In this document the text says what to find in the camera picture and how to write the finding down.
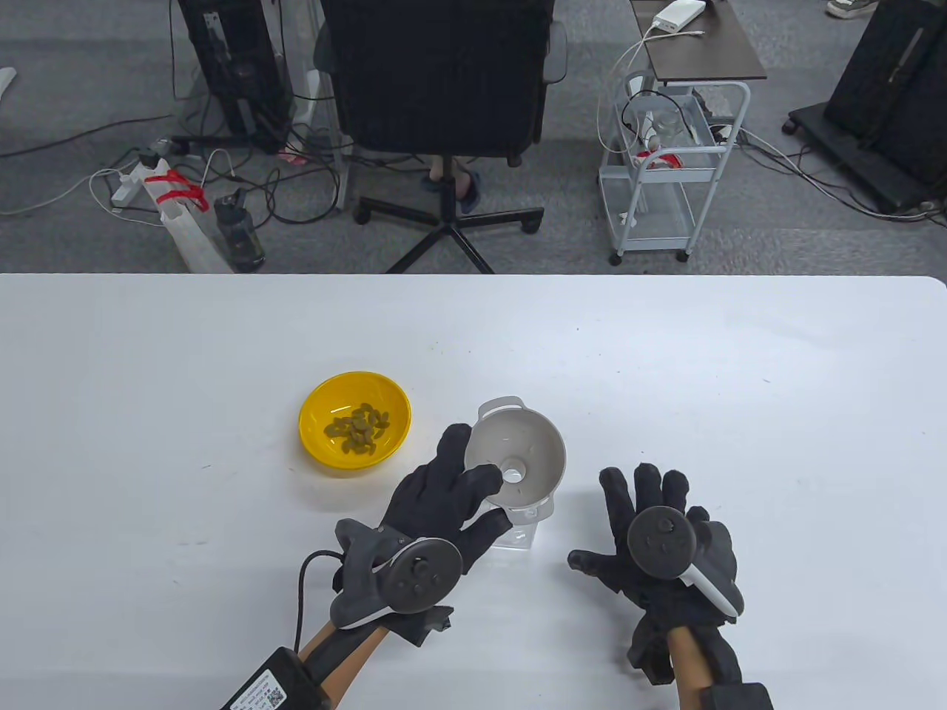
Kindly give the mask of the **person's right hand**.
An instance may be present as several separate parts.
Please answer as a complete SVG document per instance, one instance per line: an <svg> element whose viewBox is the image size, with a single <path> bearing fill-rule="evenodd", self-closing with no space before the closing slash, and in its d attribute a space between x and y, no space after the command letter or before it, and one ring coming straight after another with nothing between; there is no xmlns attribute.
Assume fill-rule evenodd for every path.
<svg viewBox="0 0 947 710"><path fill-rule="evenodd" d="M690 506L690 483L677 470L660 473L654 464L641 463L633 473L635 493L617 467L606 467L599 474L607 518L616 551L603 555L584 549L572 550L567 563L572 570L598 579L616 594L623 594L645 612L661 635L674 629L720 628L736 619L728 618L703 592L680 581L661 581L650 577L633 561L628 545L630 525L640 513L651 507L672 507L693 524L710 522L710 514L701 506Z"/></svg>

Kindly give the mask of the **person's left hand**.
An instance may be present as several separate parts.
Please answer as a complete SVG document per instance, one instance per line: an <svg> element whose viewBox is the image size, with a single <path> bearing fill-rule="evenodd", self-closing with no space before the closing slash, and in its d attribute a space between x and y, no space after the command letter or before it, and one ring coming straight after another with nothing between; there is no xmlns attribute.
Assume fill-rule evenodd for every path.
<svg viewBox="0 0 947 710"><path fill-rule="evenodd" d="M480 512L484 501L503 486L499 467L465 467L471 426L447 426L437 443L436 456L400 481L381 523L416 540L442 538L457 548L462 574L512 528L503 508Z"/></svg>

